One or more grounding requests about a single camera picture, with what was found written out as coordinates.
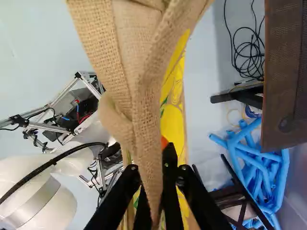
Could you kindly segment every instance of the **metal bracket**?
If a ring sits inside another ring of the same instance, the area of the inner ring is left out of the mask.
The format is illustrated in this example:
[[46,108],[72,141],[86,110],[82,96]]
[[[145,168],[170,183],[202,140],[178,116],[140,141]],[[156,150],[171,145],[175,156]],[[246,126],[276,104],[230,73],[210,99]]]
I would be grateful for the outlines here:
[[29,120],[22,118],[19,114],[10,116],[10,120],[12,120],[12,125],[18,124],[19,127],[26,128],[29,125]]

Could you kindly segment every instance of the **white wall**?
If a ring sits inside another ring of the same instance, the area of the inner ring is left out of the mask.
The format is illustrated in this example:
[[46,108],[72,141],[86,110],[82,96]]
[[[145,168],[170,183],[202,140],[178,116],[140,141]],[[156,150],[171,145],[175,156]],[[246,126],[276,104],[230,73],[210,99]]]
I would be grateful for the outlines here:
[[[253,26],[249,1],[228,3],[232,30]],[[263,1],[256,0],[255,9],[263,15]],[[199,22],[187,46],[184,79],[189,159],[197,164],[209,190],[222,184],[227,173],[219,159],[225,151],[208,134],[230,126],[225,116],[228,109],[241,109],[239,103],[210,103],[212,94],[240,79],[230,63],[222,13],[223,1],[217,0]],[[47,103],[76,71],[92,70],[64,0],[0,2],[0,70],[0,119]],[[22,139],[21,131],[0,131],[0,146],[0,158],[40,151]],[[67,229],[83,229],[95,210],[97,193],[74,178],[59,180],[78,201],[77,214]]]
[[[65,0],[0,2],[0,70],[0,120],[43,106],[76,71],[92,71]],[[0,158],[41,152],[23,139],[21,130],[0,131],[0,146]],[[83,229],[95,211],[98,193],[76,178],[57,179],[78,201],[75,219],[67,229]]]

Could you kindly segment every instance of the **burlap bag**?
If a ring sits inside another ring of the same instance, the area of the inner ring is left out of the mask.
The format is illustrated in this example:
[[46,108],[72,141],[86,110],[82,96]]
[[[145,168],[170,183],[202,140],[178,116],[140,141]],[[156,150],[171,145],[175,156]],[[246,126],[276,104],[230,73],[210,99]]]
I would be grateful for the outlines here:
[[211,0],[68,0],[73,22],[107,92],[105,128],[139,166],[154,221],[162,193],[159,98],[180,36]]

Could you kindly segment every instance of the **burlap strap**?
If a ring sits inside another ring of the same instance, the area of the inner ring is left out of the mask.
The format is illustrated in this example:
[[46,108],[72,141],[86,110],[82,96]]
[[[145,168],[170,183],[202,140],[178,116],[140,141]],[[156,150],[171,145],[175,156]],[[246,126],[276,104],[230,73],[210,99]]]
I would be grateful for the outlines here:
[[159,98],[176,43],[207,0],[68,0],[83,47],[107,93],[104,127],[132,153],[157,221],[162,193]]

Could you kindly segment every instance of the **brown board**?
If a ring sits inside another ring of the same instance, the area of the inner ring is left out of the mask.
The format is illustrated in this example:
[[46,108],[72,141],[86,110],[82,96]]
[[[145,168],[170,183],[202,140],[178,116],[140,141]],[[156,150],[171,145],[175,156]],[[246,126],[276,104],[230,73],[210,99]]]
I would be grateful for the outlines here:
[[265,0],[262,151],[307,141],[307,1]]

